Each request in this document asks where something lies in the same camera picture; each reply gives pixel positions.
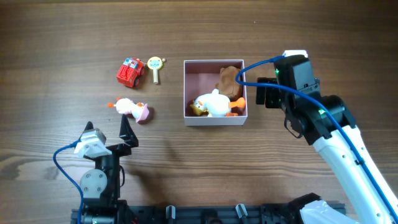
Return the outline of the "brown plush toy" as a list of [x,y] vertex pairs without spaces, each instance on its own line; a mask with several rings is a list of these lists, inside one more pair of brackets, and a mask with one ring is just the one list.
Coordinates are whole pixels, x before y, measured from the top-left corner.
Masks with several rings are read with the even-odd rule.
[[215,88],[219,93],[226,95],[231,101],[236,101],[243,96],[243,87],[235,81],[240,69],[229,66],[220,69],[220,77]]

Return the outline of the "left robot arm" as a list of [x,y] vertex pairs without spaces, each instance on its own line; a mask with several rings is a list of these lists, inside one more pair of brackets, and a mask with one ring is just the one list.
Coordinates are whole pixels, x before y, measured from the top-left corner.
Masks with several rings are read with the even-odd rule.
[[95,167],[84,173],[80,180],[83,205],[76,214],[77,223],[138,222],[127,201],[120,199],[125,181],[120,158],[130,156],[132,148],[139,145],[126,115],[121,117],[119,137],[122,143],[106,146],[106,136],[89,122],[79,138],[75,154],[93,161]]

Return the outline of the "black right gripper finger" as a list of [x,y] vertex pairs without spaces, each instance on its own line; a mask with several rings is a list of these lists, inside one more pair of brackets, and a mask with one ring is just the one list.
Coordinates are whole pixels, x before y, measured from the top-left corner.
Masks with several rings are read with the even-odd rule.
[[265,100],[265,106],[266,108],[280,108],[279,106],[279,89],[278,88],[271,88],[271,87],[266,87],[266,100]]
[[[266,77],[259,77],[257,79],[258,84],[265,82],[266,82]],[[266,101],[266,87],[258,86],[256,88],[256,104],[265,105],[265,101]]]

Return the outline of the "red toy fire truck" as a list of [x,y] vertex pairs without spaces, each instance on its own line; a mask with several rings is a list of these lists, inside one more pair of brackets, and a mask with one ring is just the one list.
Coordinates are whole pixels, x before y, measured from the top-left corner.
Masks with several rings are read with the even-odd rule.
[[121,65],[116,78],[119,83],[135,88],[139,84],[139,78],[145,73],[145,64],[138,58],[127,58]]

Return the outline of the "white pink plush duck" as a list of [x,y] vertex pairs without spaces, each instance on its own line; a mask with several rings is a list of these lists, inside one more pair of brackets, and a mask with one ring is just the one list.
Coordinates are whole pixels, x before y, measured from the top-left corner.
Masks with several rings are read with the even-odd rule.
[[119,114],[132,115],[136,122],[144,121],[150,114],[147,103],[135,103],[129,98],[117,98],[115,103],[109,102],[109,108],[116,108]]

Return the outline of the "white plush duck yellow hat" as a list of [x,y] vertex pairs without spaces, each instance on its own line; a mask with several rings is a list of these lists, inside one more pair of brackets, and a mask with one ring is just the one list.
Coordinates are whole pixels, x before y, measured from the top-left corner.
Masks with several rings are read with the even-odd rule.
[[190,107],[197,116],[201,116],[203,113],[208,113],[208,117],[238,116],[231,110],[233,108],[245,108],[246,100],[240,97],[236,101],[230,101],[226,95],[222,95],[218,89],[214,89],[211,93],[200,95]]

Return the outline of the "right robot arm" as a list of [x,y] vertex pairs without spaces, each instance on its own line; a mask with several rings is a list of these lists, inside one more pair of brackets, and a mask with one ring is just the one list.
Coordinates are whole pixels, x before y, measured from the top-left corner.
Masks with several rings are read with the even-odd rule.
[[286,51],[266,61],[275,78],[258,78],[256,103],[278,108],[284,126],[305,138],[339,180],[360,223],[397,223],[397,197],[372,160],[343,100],[322,96],[305,52]]

